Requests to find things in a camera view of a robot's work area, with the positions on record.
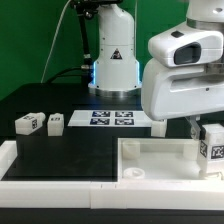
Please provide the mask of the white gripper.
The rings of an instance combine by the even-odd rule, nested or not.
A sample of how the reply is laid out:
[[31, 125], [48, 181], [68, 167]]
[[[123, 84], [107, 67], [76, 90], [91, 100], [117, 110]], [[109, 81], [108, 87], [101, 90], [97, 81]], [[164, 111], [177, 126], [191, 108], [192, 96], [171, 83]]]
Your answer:
[[143, 72], [141, 105], [152, 120], [187, 117], [190, 135], [199, 140], [202, 114], [224, 110], [224, 75], [203, 65], [167, 68], [151, 59]]

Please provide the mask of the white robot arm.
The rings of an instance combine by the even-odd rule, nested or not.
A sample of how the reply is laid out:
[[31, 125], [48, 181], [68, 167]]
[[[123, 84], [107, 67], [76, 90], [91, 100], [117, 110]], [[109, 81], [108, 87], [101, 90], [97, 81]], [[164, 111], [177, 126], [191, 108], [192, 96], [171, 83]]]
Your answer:
[[167, 121], [224, 110], [224, 0], [189, 0], [186, 20], [148, 42], [144, 71], [134, 56], [134, 21], [109, 2], [99, 7], [100, 53], [89, 88], [103, 96], [141, 92], [151, 135], [164, 136]]

